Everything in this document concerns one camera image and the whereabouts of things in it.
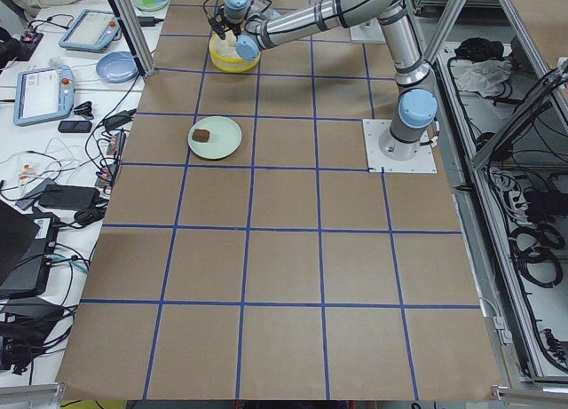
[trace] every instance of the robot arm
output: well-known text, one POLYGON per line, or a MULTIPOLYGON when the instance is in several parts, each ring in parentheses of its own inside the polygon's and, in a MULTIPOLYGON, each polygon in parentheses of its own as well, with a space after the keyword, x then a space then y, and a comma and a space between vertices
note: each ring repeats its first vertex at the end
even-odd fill
POLYGON ((224 29, 231 29, 238 37, 238 54, 254 59, 261 50, 339 26, 350 28, 377 17, 397 70, 395 80, 400 94, 398 114, 380 145, 387 156, 403 161, 417 152, 420 137, 433 121, 438 103, 432 95, 435 83, 430 65, 423 60, 402 1, 322 0, 278 16, 272 11, 267 15, 267 7, 254 12, 254 0, 225 0, 216 15, 221 20, 212 21, 209 17, 209 23, 222 38, 224 29))

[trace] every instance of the white table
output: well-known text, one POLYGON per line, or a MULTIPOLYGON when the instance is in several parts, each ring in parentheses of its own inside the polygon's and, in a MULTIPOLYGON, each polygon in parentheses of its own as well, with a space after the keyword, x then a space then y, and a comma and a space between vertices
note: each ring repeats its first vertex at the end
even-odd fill
MULTIPOLYGON (((14 88, 0 88, 0 98, 13 98, 14 95, 14 88)), ((79 90, 75 94, 75 103, 83 103, 88 100, 93 103, 95 119, 92 122, 96 125, 107 114, 107 112, 116 105, 123 95, 124 93, 120 91, 104 92, 79 90)), ((117 111, 135 108, 138 105, 140 95, 140 92, 132 92, 129 94, 117 111)), ((29 125, 27 127, 17 127, 13 125, 12 116, 13 104, 1 103, 0 135, 2 138, 0 139, 0 162, 7 159, 11 154, 21 151, 34 150, 43 153, 50 139, 54 137, 60 138, 66 145, 68 145, 77 160, 80 162, 87 161, 88 158, 84 151, 84 142, 87 134, 60 134, 57 131, 59 121, 44 122, 36 125, 29 125)), ((62 145, 57 141, 54 141, 51 145, 51 149, 57 149, 60 147, 62 147, 62 145)), ((95 143, 91 140, 90 153, 95 154, 95 152, 95 143)), ((58 159, 69 157, 69 154, 65 150, 51 153, 51 155, 58 159)), ((39 169, 46 167, 49 162, 49 160, 44 157, 22 155, 19 159, 15 158, 7 163, 1 164, 0 179, 4 179, 6 181, 4 188, 12 187, 18 183, 17 174, 21 170, 21 163, 27 161, 32 161, 39 169)), ((57 183, 94 186, 96 180, 95 172, 96 168, 92 165, 92 163, 89 163, 82 167, 77 174, 74 174, 69 183, 67 183, 67 179, 72 174, 71 171, 62 174, 57 180, 57 183)), ((31 184, 28 187, 28 190, 32 190, 35 185, 36 184, 31 184)), ((4 194, 5 196, 14 199, 20 196, 20 193, 17 190, 5 192, 4 194)), ((54 210, 53 212, 65 222, 73 221, 72 217, 74 211, 54 210)), ((59 231, 58 243, 74 248, 83 256, 88 257, 99 237, 101 225, 102 221, 99 221, 82 230, 62 229, 59 231)), ((70 251, 59 247, 56 248, 56 252, 65 256, 72 255, 70 251)), ((66 263, 61 264, 60 267, 51 269, 47 288, 45 292, 39 296, 50 303, 61 303, 65 293, 67 292, 69 280, 70 271, 66 263)), ((77 304, 79 302, 83 291, 84 281, 85 275, 75 269, 71 291, 65 302, 66 306, 77 304)), ((64 319, 63 321, 60 321, 53 329, 50 338, 48 339, 60 336, 63 332, 65 332, 70 324, 71 319, 64 319)), ((65 345, 66 342, 63 342, 51 351, 65 348, 65 345)), ((46 384, 54 382, 62 358, 63 352, 56 353, 49 357, 35 358, 33 383, 46 384)), ((0 373, 0 387, 28 385, 28 375, 29 370, 22 376, 12 374, 11 372, 2 372, 0 373)))
MULTIPOLYGON (((70 14, 77 17, 85 9, 112 11, 106 0, 81 0, 70 5, 44 8, 39 12, 36 18, 38 20, 46 20, 48 17, 56 14, 70 14)), ((157 12, 141 12, 138 9, 135 10, 137 15, 140 16, 150 15, 163 19, 167 9, 168 6, 166 5, 166 7, 157 12)), ((66 25, 69 18, 56 17, 53 21, 66 25)), ((153 28, 142 28, 142 30, 150 51, 155 50, 162 31, 162 23, 157 24, 153 28)), ((108 53, 113 51, 130 51, 124 36, 118 41, 112 41, 104 52, 96 53, 70 51, 59 47, 58 42, 65 33, 65 30, 62 28, 45 24, 39 27, 39 31, 43 33, 43 40, 39 43, 31 60, 27 62, 16 62, 12 67, 4 70, 0 75, 0 87, 15 87, 19 72, 49 67, 50 61, 72 67, 76 80, 76 88, 80 90, 125 91, 130 87, 130 81, 126 83, 107 83, 103 81, 99 78, 95 69, 97 62, 108 53)), ((143 88, 144 81, 140 79, 133 90, 142 91, 143 88)))

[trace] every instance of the charger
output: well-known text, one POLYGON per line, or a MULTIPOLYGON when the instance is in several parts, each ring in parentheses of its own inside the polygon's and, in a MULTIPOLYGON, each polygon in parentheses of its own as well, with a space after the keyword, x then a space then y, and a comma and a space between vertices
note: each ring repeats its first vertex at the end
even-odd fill
POLYGON ((116 130, 123 125, 126 125, 128 122, 132 121, 132 116, 136 113, 136 109, 131 110, 122 110, 118 114, 113 114, 108 118, 103 120, 103 126, 105 127, 106 132, 116 130))
POLYGON ((162 23, 163 19, 156 19, 154 16, 138 16, 138 23, 142 28, 153 28, 158 23, 162 23))

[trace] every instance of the yellow bowl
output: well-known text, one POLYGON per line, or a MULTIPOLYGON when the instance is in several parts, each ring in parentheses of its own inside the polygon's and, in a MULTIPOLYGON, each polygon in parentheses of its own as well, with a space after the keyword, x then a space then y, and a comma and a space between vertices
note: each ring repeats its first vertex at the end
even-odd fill
POLYGON ((247 72, 258 64, 260 53, 253 60, 245 60, 239 57, 236 50, 230 48, 230 42, 234 42, 234 35, 227 33, 227 37, 222 41, 217 34, 213 34, 209 39, 209 55, 213 64, 223 72, 239 74, 247 72))

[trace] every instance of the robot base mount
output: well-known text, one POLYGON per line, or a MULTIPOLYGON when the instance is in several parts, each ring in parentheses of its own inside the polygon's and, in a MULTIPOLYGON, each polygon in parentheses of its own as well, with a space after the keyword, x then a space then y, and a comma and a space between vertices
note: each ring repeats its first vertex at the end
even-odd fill
MULTIPOLYGON (((365 148, 367 150, 367 166, 369 172, 407 173, 407 174, 436 174, 436 163, 430 146, 416 146, 416 153, 411 159, 397 161, 387 156, 379 146, 379 141, 384 141, 382 136, 389 132, 390 120, 364 119, 363 132, 365 136, 365 148)), ((424 132, 421 142, 429 140, 424 132)))

